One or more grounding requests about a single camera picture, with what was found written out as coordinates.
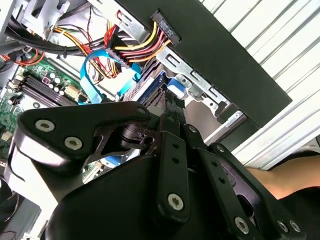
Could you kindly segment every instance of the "motherboard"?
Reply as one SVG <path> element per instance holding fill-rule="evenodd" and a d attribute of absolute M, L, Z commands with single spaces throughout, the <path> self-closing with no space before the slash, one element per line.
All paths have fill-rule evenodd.
<path fill-rule="evenodd" d="M 36 65 L 19 66 L 0 93 L 0 162 L 5 163 L 19 115 L 30 109 L 75 106 L 88 101 L 71 74 L 44 58 Z"/>

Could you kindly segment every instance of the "screw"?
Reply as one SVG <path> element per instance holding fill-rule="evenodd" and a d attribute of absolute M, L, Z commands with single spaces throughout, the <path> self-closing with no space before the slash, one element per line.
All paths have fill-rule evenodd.
<path fill-rule="evenodd" d="M 138 108 L 137 110 L 141 114 L 146 114 L 146 111 L 144 109 L 142 109 L 142 108 Z"/>
<path fill-rule="evenodd" d="M 285 231 L 286 233 L 288 233 L 288 232 L 289 232 L 288 227 L 284 224 L 284 222 L 283 222 L 283 221 L 278 220 L 277 222 L 278 222 L 279 226 L 282 228 L 282 230 L 283 230 L 283 231 Z"/>
<path fill-rule="evenodd" d="M 300 227 L 294 221 L 290 220 L 290 225 L 296 232 L 301 233 Z"/>
<path fill-rule="evenodd" d="M 217 148 L 220 152 L 222 152 L 222 153 L 225 152 L 225 150 L 223 149 L 223 147 L 220 146 L 220 145 L 216 146 L 216 148 Z"/>
<path fill-rule="evenodd" d="M 40 108 L 40 104 L 38 102 L 34 102 L 32 105 L 33 105 L 33 107 L 35 109 L 39 109 Z"/>
<path fill-rule="evenodd" d="M 69 136 L 64 140 L 64 145 L 72 150 L 79 150 L 82 147 L 82 141 L 74 136 Z"/>
<path fill-rule="evenodd" d="M 184 201 L 175 193 L 168 196 L 168 202 L 174 210 L 181 211 L 184 208 Z"/>
<path fill-rule="evenodd" d="M 197 133 L 197 129 L 194 126 L 190 126 L 189 129 L 191 130 L 191 132 Z"/>
<path fill-rule="evenodd" d="M 42 132 L 51 132 L 55 129 L 55 125 L 52 121 L 49 120 L 38 120 L 35 122 L 35 127 Z"/>
<path fill-rule="evenodd" d="M 241 217 L 237 216 L 234 219 L 236 227 L 245 235 L 249 234 L 248 224 Z"/>

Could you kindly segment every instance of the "black plastic housing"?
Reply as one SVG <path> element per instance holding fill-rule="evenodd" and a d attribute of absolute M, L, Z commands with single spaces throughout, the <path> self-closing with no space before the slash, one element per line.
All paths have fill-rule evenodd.
<path fill-rule="evenodd" d="M 198 0 L 116 0 L 150 31 L 155 11 L 182 41 L 171 47 L 258 127 L 292 100 Z"/>

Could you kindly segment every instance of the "skin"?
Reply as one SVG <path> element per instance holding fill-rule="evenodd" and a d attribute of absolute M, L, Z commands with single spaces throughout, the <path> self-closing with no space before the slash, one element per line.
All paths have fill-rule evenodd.
<path fill-rule="evenodd" d="M 271 171 L 248 170 L 276 199 L 305 188 L 320 187 L 320 156 L 296 158 Z"/>

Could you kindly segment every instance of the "white slatted surface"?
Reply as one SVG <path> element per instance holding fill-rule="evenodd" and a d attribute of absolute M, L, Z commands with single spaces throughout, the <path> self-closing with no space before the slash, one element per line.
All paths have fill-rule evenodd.
<path fill-rule="evenodd" d="M 268 169 L 320 134 L 320 1 L 200 1 L 293 99 L 233 151 Z"/>

